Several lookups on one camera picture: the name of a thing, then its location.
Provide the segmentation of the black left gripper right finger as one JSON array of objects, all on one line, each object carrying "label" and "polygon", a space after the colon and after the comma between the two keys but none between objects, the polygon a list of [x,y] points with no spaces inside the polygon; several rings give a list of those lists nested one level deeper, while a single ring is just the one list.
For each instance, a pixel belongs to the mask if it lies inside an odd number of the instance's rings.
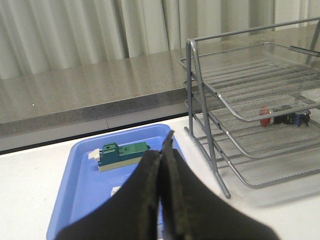
[{"label": "black left gripper right finger", "polygon": [[267,225],[213,193],[173,145],[173,131],[160,152],[159,195],[168,240],[277,240]]}]

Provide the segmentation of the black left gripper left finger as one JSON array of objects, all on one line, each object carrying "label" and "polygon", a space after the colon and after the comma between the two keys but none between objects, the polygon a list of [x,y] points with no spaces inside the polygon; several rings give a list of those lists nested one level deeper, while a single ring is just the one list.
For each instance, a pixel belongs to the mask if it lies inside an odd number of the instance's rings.
[{"label": "black left gripper left finger", "polygon": [[58,240],[157,239],[161,154],[147,150],[120,189],[100,207],[61,230]]}]

